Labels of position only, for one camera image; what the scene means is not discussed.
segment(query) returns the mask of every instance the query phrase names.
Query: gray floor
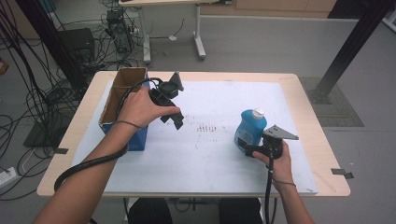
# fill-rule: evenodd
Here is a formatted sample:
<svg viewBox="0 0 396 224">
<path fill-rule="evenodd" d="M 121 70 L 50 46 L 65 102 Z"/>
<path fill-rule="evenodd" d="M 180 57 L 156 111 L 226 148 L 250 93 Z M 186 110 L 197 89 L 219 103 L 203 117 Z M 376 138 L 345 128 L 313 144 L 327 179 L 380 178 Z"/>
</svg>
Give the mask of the gray floor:
<svg viewBox="0 0 396 224">
<path fill-rule="evenodd" d="M 149 69 L 322 77 L 355 24 L 356 21 L 202 17 L 205 60 L 196 56 L 191 33 L 183 28 L 175 42 L 151 41 Z M 5 50 L 0 54 L 12 62 Z M 364 127 L 324 128 L 340 166 L 355 178 L 347 181 L 351 188 L 348 197 L 304 198 L 317 223 L 394 223 L 396 104 L 391 99 L 396 95 L 395 59 L 396 34 L 380 24 L 338 82 Z M 40 73 L 36 75 L 45 86 L 45 79 Z M 7 74 L 0 77 L 0 85 L 0 114 L 17 118 L 26 109 L 23 104 L 26 90 L 12 63 Z M 17 129 L 7 155 L 1 160 L 2 166 L 17 165 L 26 151 L 21 142 L 32 125 L 33 121 L 28 119 Z M 36 188 L 40 177 L 23 180 L 7 198 Z M 0 223 L 31 223 L 46 201 L 32 194 L 17 201 L 0 202 Z M 175 223 L 217 223 L 214 204 L 198 205 L 196 211 L 190 209 L 187 213 L 177 212 L 173 205 L 170 208 Z M 121 223 L 123 215 L 122 199 L 104 198 L 94 217 L 100 223 Z M 286 223 L 281 206 L 276 223 Z"/>
</svg>

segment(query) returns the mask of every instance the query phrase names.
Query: blue box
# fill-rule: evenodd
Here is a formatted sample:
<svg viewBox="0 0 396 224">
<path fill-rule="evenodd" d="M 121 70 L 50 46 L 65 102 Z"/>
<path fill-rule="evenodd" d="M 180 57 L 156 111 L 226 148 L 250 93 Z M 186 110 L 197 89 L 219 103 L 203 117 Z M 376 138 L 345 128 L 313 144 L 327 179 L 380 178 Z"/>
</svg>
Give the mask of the blue box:
<svg viewBox="0 0 396 224">
<path fill-rule="evenodd" d="M 104 111 L 99 119 L 99 126 L 104 133 L 108 133 L 113 126 L 114 121 L 116 121 L 117 107 L 122 95 L 135 83 L 147 77 L 147 69 L 143 67 L 121 68 L 119 70 L 114 78 L 113 85 L 111 86 L 110 93 L 106 100 Z M 149 126 L 139 130 L 132 136 L 127 144 L 128 150 L 143 151 L 145 149 L 148 129 Z"/>
</svg>

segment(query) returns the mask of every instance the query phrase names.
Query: person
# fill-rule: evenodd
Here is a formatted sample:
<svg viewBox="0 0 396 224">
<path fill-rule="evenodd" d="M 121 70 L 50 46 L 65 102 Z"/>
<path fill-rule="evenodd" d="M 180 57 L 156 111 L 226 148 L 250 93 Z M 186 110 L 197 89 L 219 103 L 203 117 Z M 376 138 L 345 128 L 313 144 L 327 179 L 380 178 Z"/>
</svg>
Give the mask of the person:
<svg viewBox="0 0 396 224">
<path fill-rule="evenodd" d="M 130 93 L 120 112 L 118 118 L 120 122 L 116 122 L 113 125 L 108 134 L 84 161 L 119 151 L 127 144 L 131 136 L 138 131 L 137 127 L 145 127 L 156 118 L 176 114 L 179 111 L 180 108 L 177 106 L 158 106 L 152 103 L 149 98 L 148 87 L 142 87 L 138 92 Z M 274 162 L 274 179 L 276 180 L 274 185 L 280 193 L 287 221 L 288 223 L 313 223 L 297 189 L 292 185 L 293 179 L 291 175 L 289 147 L 285 142 L 283 153 L 283 156 Z M 268 158 L 261 153 L 254 152 L 253 156 L 268 164 Z M 97 204 L 99 204 L 115 164 L 116 160 L 108 161 L 68 177 L 37 215 L 34 223 L 89 223 Z M 259 207 L 254 212 L 260 215 L 260 204 L 257 204 L 254 199 L 240 200 L 246 200 L 242 203 L 251 203 L 256 208 Z M 225 208 L 227 210 L 228 206 L 232 205 L 233 202 L 235 201 L 232 199 L 220 200 L 219 209 Z M 132 223 L 138 223 L 139 220 L 137 218 L 152 217 L 152 215 L 144 215 L 151 212 L 155 213 L 157 208 L 161 210 L 160 207 L 166 206 L 163 203 L 164 199 L 139 199 L 130 209 L 128 217 L 136 219 L 135 222 L 132 220 Z M 168 222 L 161 223 L 172 223 L 169 210 L 164 211 L 164 213 L 157 212 L 157 214 L 159 214 L 158 218 L 163 217 L 168 219 Z"/>
</svg>

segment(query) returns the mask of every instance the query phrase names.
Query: desk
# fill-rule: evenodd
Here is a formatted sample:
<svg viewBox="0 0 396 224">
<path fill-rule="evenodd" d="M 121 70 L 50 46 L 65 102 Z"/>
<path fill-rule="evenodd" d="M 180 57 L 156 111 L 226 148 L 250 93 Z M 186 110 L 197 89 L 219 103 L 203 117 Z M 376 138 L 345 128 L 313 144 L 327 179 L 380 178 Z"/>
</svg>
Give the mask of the desk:
<svg viewBox="0 0 396 224">
<path fill-rule="evenodd" d="M 204 45 L 202 44 L 201 40 L 201 33 L 200 33 L 200 15 L 201 15 L 201 3 L 213 3 L 217 2 L 218 0 L 132 0 L 128 2 L 121 2 L 121 7 L 135 7 L 137 9 L 137 13 L 140 19 L 140 29 L 143 36 L 143 61 L 147 64 L 151 62 L 151 55 L 150 55 L 150 47 L 149 47 L 149 35 L 146 31 L 146 24 L 145 24 L 145 14 L 143 7 L 149 6 L 163 6 L 163 5 L 187 5 L 193 4 L 195 5 L 195 32 L 193 33 L 195 44 L 198 49 L 198 55 L 201 59 L 206 57 Z"/>
<path fill-rule="evenodd" d="M 173 72 L 149 72 L 151 77 L 168 80 Z M 78 144 L 87 130 L 92 114 L 102 98 L 107 83 L 114 78 L 116 72 L 99 72 L 92 80 L 76 115 L 74 116 L 60 147 L 68 148 L 64 155 L 56 154 L 45 173 L 37 193 L 42 196 L 53 194 L 53 184 L 56 178 L 68 169 L 75 156 Z M 338 162 L 322 131 L 318 119 L 307 100 L 303 87 L 293 74 L 264 74 L 264 73 L 208 73 L 208 72 L 180 72 L 183 81 L 248 81 L 248 82 L 276 82 L 281 86 L 290 109 L 294 125 L 304 146 L 305 156 L 311 167 L 318 193 L 315 196 L 347 196 L 350 193 L 347 181 L 342 175 L 333 175 L 331 168 L 339 168 Z M 104 193 L 104 196 L 139 197 L 130 192 Z"/>
</svg>

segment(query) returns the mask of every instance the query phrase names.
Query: blue bottle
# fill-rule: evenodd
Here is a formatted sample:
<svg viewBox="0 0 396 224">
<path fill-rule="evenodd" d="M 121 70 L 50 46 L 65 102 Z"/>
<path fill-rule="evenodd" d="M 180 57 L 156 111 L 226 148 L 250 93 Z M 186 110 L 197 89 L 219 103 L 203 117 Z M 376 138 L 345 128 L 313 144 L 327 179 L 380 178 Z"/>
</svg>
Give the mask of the blue bottle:
<svg viewBox="0 0 396 224">
<path fill-rule="evenodd" d="M 258 146 L 262 139 L 262 131 L 267 126 L 267 119 L 262 109 L 245 110 L 241 114 L 242 121 L 235 132 L 234 141 L 238 146 L 238 138 L 244 140 L 248 145 Z"/>
</svg>

